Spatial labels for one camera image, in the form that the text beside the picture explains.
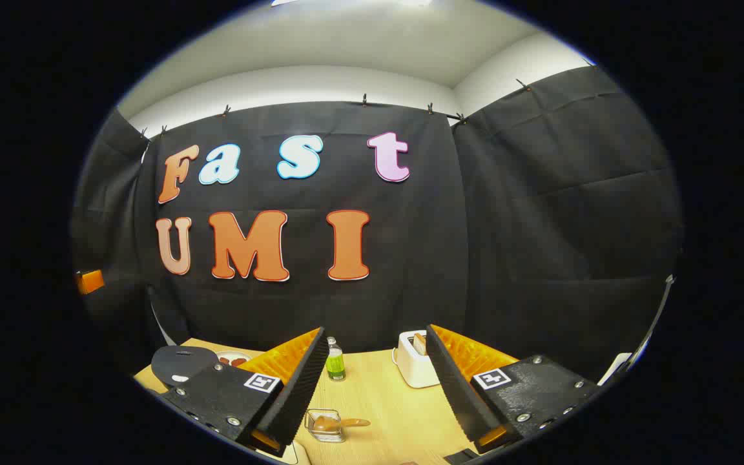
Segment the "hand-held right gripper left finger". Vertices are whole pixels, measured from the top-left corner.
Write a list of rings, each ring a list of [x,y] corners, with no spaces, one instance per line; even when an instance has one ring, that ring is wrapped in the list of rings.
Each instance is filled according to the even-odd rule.
[[[328,354],[326,331],[317,327],[237,367],[209,362],[161,397],[199,426],[281,457],[297,435]]]

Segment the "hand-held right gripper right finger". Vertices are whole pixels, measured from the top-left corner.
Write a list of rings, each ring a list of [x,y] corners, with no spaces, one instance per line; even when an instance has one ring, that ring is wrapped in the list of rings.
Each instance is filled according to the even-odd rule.
[[[425,338],[443,394],[480,454],[555,429],[601,389],[547,356],[518,359],[435,324]]]

